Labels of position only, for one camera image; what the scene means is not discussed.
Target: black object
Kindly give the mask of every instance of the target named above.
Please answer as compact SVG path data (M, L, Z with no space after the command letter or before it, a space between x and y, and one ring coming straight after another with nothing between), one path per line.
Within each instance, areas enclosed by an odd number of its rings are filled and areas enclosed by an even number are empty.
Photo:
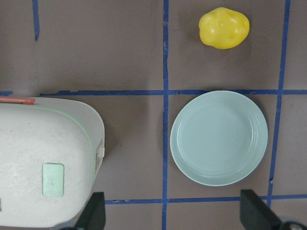
M246 230L307 230L296 222L282 221L251 190L241 190L240 220Z
M93 193L73 228L61 230L103 230L106 224L104 193Z

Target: blue tape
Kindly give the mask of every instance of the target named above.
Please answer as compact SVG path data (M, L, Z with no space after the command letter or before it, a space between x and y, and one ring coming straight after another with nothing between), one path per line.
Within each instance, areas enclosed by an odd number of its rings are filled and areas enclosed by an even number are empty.
M229 90L240 94L278 94L278 90ZM201 95L210 91L206 90L169 90L169 95Z
M272 195L272 200L307 199L307 194L301 195Z
M240 94L256 95L306 95L307 90L229 90ZM168 90L168 95L201 95L210 91L205 90ZM40 96L156 96L164 95L164 90L79 90L58 91L57 93L41 93Z
M262 200L269 200L266 195L260 196ZM298 195L272 195L271 200L287 200L287 199L307 199L307 194ZM197 197L197 198L171 198L167 199L167 203L198 203L198 202L231 202L240 201L239 196L223 196L223 197ZM139 199L139 200L106 200L106 205L133 205L133 204L163 204L163 199Z
M269 182L269 190L268 190L268 199L267 199L267 206L271 208L272 204L272 194L273 194L273 183L272 181Z
M33 7L33 21L34 21L34 33L35 33L35 40L38 40L39 36L39 17L38 17L38 0L32 0L32 7Z
M94 91L79 90L76 92L59 91L57 93L41 93L40 96L142 96L142 95L164 95L163 90L110 90Z
M307 90L283 90L284 95L306 95Z
M268 200L267 200L267 205L269 207L271 207L271 203L272 203L273 179L274 179L274 173L275 173L275 164L276 164L276 155L277 155L277 146L278 146L278 135L279 135L279 124L280 124L280 115L281 115L282 100L283 100L282 95L283 95L283 92L284 92L283 91L283 82L284 82L284 70L285 70L286 51L287 51L290 3L291 3L290 0L285 0L284 17L283 17L282 56L281 56L281 61L280 61L280 74L279 74L279 84L278 84L279 94L277 96L277 104L276 104L273 148L272 148L272 156L271 156L269 190L268 190Z
M166 230L167 216L167 162L168 162L168 0L163 1L163 210L162 230Z
M240 201L240 197L235 196L235 197L174 198L168 200L169 203L221 202L221 201Z
M0 96L10 96L13 94L13 91L0 91Z
M279 90L283 89L283 82L284 82L284 70L285 70L285 64L286 64L288 26L289 26L289 16L290 16L290 3L291 3L291 0L285 0L284 17L283 17L282 56L280 60L280 73L279 73L279 84L278 84Z
M162 199L106 200L106 205L161 204Z

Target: light blue plate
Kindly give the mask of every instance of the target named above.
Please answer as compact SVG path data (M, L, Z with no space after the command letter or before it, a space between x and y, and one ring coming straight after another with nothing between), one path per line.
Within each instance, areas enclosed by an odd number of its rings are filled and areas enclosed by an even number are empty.
M177 116L170 147L178 168L205 185L233 184L260 163L268 143L261 110L249 98L214 91L189 102Z

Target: container lid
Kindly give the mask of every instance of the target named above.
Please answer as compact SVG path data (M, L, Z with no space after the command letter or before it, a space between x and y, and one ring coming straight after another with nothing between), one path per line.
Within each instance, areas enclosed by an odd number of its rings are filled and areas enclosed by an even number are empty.
M203 94L189 102L172 127L170 147L190 179L222 186L249 175L268 142L266 120L249 98L230 91Z
M93 141L64 108L48 108L50 100L0 103L0 225L52 227L74 217L90 195ZM79 111L91 109L72 104ZM96 125L103 128L101 122Z

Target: red handle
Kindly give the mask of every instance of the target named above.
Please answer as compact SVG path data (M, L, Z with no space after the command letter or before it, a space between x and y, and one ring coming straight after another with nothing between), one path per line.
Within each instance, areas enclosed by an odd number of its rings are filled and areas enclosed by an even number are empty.
M0 97L0 103L17 103L33 105L35 98L23 98L23 97Z

